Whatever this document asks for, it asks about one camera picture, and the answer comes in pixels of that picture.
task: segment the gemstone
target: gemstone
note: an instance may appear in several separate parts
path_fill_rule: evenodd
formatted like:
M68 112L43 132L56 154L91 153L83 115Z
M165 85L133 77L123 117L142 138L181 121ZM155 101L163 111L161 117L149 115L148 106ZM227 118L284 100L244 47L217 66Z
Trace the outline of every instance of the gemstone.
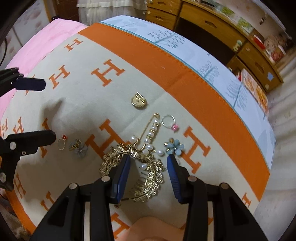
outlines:
M154 137L154 133L153 133L152 131L150 131L150 132L148 133L148 136L150 136L150 137Z
M148 156L149 155L149 151L147 149L143 149L142 150L142 153L145 155L145 156Z
M179 130L179 125L178 125L178 124L176 124L176 123L174 123L174 124L172 124L172 127L171 127L171 129L172 129L174 132L176 132L176 131L178 131L178 130Z
M157 126L152 126L151 129L157 131Z
M150 138L146 138L145 140L144 140L144 143L145 144L149 144L151 142L151 139Z
M133 135L130 139L130 142L131 142L131 144L134 144L134 143L136 143L137 140L138 140L138 138L135 135Z
M153 145L152 144L148 144L145 146L145 149L147 150L153 150Z
M163 150L157 150L156 153L159 156L163 156L165 152Z
M143 163L143 164L141 165L140 169L142 169L142 170L146 170L147 167L148 167L148 164L147 164L147 163Z

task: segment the orange stripe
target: orange stripe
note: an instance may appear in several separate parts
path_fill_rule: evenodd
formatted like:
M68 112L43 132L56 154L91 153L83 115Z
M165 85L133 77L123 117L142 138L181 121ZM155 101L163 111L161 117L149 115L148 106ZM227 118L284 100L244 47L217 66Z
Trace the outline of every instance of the orange stripe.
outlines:
M31 219L24 211L19 199L17 198L15 191L6 191L6 196L24 228L27 229L30 234L32 234L35 231L36 226L32 223Z
M79 34L109 49L172 95L215 138L261 199L269 177L264 157L241 119L209 84L169 53L124 31L95 23Z

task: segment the ring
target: ring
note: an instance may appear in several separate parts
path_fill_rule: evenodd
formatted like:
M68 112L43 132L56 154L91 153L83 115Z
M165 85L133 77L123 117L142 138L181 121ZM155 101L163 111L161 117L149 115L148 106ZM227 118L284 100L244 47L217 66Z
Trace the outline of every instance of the ring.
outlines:
M163 121L164 121L164 119L165 119L166 117L171 117L171 118L173 119L173 121L174 121L170 126L166 126L166 125L163 123ZM179 130L179 125L176 123L175 117L173 117L172 115L165 115L165 116L163 116L162 119L161 119L161 123L162 123L162 125L163 125L165 128L171 129L171 130L173 130L174 132L176 132L177 130Z
M68 139L68 137L67 136L65 136L65 135L62 135L62 137L60 138L60 139L58 139L58 141L57 141L57 145L58 145L58 149L59 150L64 150L64 148L65 148L65 145L66 145L66 140ZM63 143L63 147L60 147L59 146L59 143L62 141L62 143Z

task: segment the jewelry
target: jewelry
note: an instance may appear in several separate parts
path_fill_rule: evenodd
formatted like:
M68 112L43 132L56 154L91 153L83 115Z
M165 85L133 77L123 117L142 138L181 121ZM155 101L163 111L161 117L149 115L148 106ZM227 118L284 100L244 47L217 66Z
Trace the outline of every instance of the jewelry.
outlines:
M163 120L164 120L166 117L171 117L171 118L173 119L173 121L174 121L174 122L173 122L171 125L169 125L169 126L167 126L167 125L165 125L165 124L163 123ZM161 119L161 123L163 124L163 126L164 126L165 128L171 129L171 130L173 130L174 132L176 132L176 131L179 130L179 125L176 123L176 120L175 120L175 118L174 118L172 115L165 115L165 116L163 116L162 119Z
M156 119L153 121L152 127L145 138L145 143L140 149L138 149L137 146L140 139L143 137L145 130L154 118ZM148 121L140 138L133 135L130 139L131 144L120 143L117 145L117 148L111 147L110 151L103 156L103 163L99 170L102 176L108 175L111 168L116 167L119 164L124 154L131 155L135 159L138 159L141 162L140 169L148 172L147 174L141 172L143 176L140 177L141 179L137 181L131 190L132 197L123 198L121 201L134 200L135 202L144 202L146 199L155 196L160 187L160 183L163 183L163 175L161 172L165 171L165 167L160 159L155 160L153 155L153 152L155 151L151 144L160 124L159 118L159 114L154 113Z
M85 157L88 147L81 142L81 140L76 139L75 144L70 145L69 151L73 151L81 158Z
M157 150L156 153L159 156L163 156L165 154L165 152L163 150Z
M57 140L57 146L59 150L64 150L67 139L68 137L66 135L62 135L62 137Z
M176 154L180 156L182 154L182 150L184 149L184 144L181 144L179 140L174 140L173 138L169 139L169 142L165 142L164 146L167 148L165 152L169 154Z
M137 94L131 98L131 103L136 108L143 108L146 106L147 101L139 92L137 92Z
M144 145L142 146L141 149L137 149L137 146L138 146L138 143L139 141L142 139L146 129L148 128L149 124L151 123L151 121L156 118L156 120L154 120L152 122L152 126L151 126L151 129L149 130L149 133L148 135L146 136L145 140L144 140ZM158 113L154 113L153 116L149 119L147 125L145 126L140 138L137 138L135 135L132 135L131 139L130 139L130 142L131 144L134 144L135 145L135 149L136 150L140 150L143 152L144 155L148 155L149 152L147 152L146 150L150 151L150 150L153 150L153 145L151 144L152 142L152 139L155 137L155 135L157 134L157 130L159 128L159 125L160 125L160 122L159 122L159 119L160 119L160 116Z

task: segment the metal screw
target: metal screw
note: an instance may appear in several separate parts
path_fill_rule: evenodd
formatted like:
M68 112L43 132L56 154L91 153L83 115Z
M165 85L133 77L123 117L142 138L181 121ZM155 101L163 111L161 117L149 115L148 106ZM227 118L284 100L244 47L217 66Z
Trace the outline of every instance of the metal screw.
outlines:
M229 185L227 183L221 183L221 187L223 189L228 189L229 188Z
M110 177L109 176L103 176L102 177L102 181L105 182L105 183L106 182L109 182L110 181Z
M195 182L196 180L197 180L197 177L195 177L195 176L188 177L188 181L190 181L190 182Z
M12 141L12 142L9 144L9 148L10 148L11 150L14 150L16 147L17 147L17 144L16 144L14 141Z
M1 172L1 173L0 173L0 181L1 181L2 183L5 183L5 182L6 182L6 175L5 175L4 172Z
M69 188L70 188L71 190L75 189L76 187L77 187L77 184L76 184L76 183L71 183L71 184L69 185Z

